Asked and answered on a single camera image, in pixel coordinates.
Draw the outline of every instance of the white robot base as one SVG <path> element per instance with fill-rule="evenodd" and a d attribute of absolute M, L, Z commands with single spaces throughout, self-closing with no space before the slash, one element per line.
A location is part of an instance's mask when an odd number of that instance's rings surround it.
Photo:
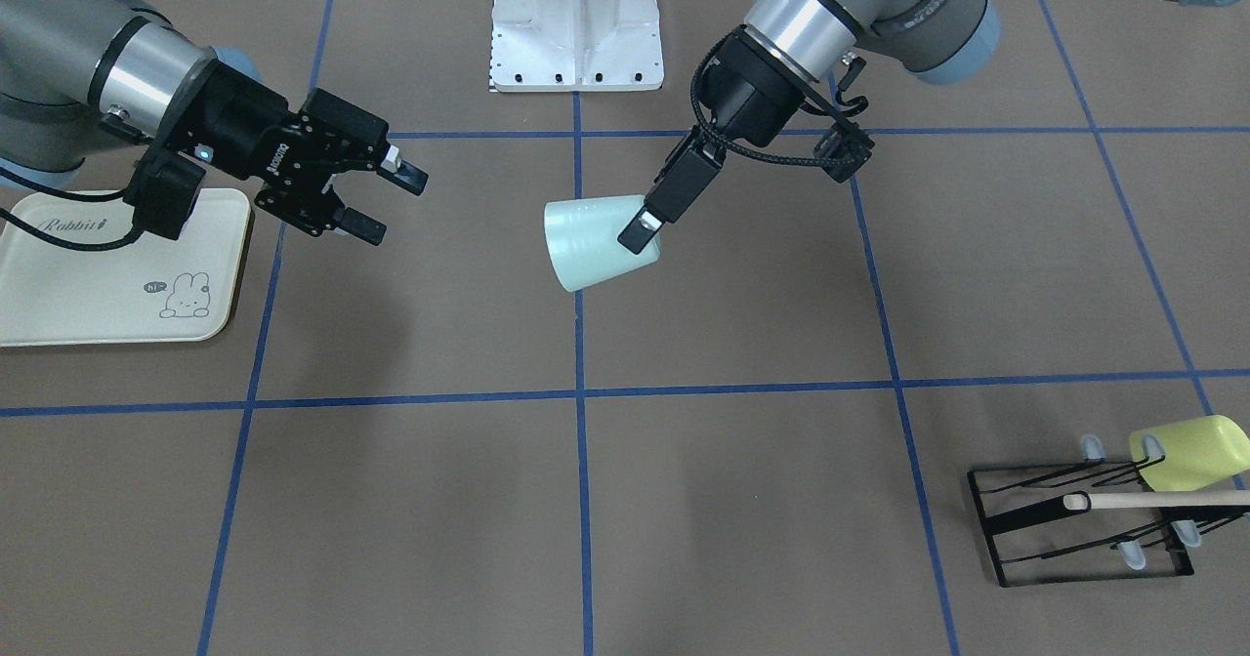
<path fill-rule="evenodd" d="M 495 0 L 491 20 L 491 91 L 664 85 L 656 0 Z"/>
<path fill-rule="evenodd" d="M 130 207 L 31 194 L 15 216 L 65 241 L 102 244 L 130 230 Z M 108 252 L 0 234 L 0 347 L 204 341 L 226 326 L 251 230 L 251 202 L 200 190 L 182 236 L 151 234 Z"/>

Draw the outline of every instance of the light blue cup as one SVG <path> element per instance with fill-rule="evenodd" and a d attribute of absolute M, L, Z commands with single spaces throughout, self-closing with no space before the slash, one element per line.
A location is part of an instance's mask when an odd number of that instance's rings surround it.
<path fill-rule="evenodd" d="M 616 241 L 642 201 L 641 194 L 630 194 L 548 204 L 542 220 L 548 255 L 565 290 L 576 292 L 660 259 L 659 234 L 636 256 Z"/>

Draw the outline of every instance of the black cable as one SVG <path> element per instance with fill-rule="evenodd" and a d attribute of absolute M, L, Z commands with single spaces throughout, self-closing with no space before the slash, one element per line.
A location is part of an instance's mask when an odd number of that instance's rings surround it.
<path fill-rule="evenodd" d="M 49 194 L 52 197 L 68 199 L 71 202 L 112 202 L 114 199 L 120 199 L 126 190 L 116 190 L 116 192 L 106 194 L 78 194 L 66 192 L 66 190 L 58 190 L 55 187 L 48 187 L 48 185 L 40 185 L 36 181 L 31 181 L 19 176 L 18 172 L 10 171 L 9 167 L 0 166 L 0 176 L 2 179 L 14 181 L 14 184 L 21 185 L 26 190 L 32 190 L 32 192 Z"/>
<path fill-rule="evenodd" d="M 746 159 L 752 159 L 752 161 L 759 162 L 771 162 L 774 166 L 835 167 L 856 165 L 859 162 L 856 159 L 800 159 L 795 156 L 764 154 L 762 150 L 748 149 L 745 145 L 740 145 L 736 144 L 736 141 L 726 139 L 724 132 L 718 130 L 712 122 L 708 121 L 708 117 L 702 114 L 702 106 L 699 101 L 699 84 L 702 81 L 708 65 L 715 56 L 716 51 L 724 46 L 724 42 L 728 41 L 730 36 L 732 36 L 732 34 L 728 34 L 724 39 L 720 39 L 720 42 L 708 51 L 704 60 L 700 61 L 699 67 L 695 70 L 695 76 L 690 80 L 690 105 L 695 110 L 695 121 L 699 122 L 700 130 L 708 135 L 708 139 L 724 150 L 732 150 L 732 152 L 739 156 L 745 156 Z"/>
<path fill-rule="evenodd" d="M 130 246 L 131 244 L 139 241 L 139 237 L 142 236 L 144 234 L 142 229 L 135 227 L 130 230 L 130 232 L 126 234 L 126 236 L 116 239 L 116 241 L 109 241 L 106 244 L 78 244 L 75 241 L 65 241 L 65 239 L 58 239 L 52 236 L 52 234 L 44 234 L 42 230 L 38 230 L 34 227 L 34 225 L 30 225 L 28 221 L 18 219 L 18 216 L 14 216 L 12 212 L 4 210 L 4 207 L 0 207 L 0 220 L 9 221 L 10 225 L 14 225 L 15 227 L 22 230 L 24 232 L 29 234 L 35 239 L 40 239 L 40 241 L 44 241 L 45 244 L 51 244 L 52 246 L 59 246 L 59 247 L 68 247 L 68 250 L 70 251 L 81 251 L 81 252 L 116 251 L 118 247 Z"/>

